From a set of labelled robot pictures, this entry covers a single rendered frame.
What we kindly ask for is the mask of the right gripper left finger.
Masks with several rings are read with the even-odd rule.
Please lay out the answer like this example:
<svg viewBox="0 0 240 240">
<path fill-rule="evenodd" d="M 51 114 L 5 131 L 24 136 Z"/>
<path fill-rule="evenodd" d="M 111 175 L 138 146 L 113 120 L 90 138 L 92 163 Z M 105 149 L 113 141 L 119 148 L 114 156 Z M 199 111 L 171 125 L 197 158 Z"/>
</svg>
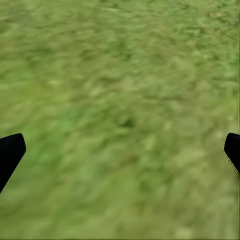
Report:
<svg viewBox="0 0 240 240">
<path fill-rule="evenodd" d="M 26 152 L 21 133 L 0 138 L 0 193 Z"/>
</svg>

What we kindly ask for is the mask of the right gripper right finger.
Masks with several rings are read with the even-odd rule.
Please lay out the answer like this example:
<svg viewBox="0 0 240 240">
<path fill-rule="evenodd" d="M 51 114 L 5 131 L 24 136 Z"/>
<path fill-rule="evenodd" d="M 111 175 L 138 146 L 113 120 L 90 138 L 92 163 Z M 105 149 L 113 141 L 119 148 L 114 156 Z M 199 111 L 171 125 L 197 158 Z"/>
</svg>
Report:
<svg viewBox="0 0 240 240">
<path fill-rule="evenodd" d="M 228 133 L 224 151 L 240 173 L 240 135 L 235 133 Z"/>
</svg>

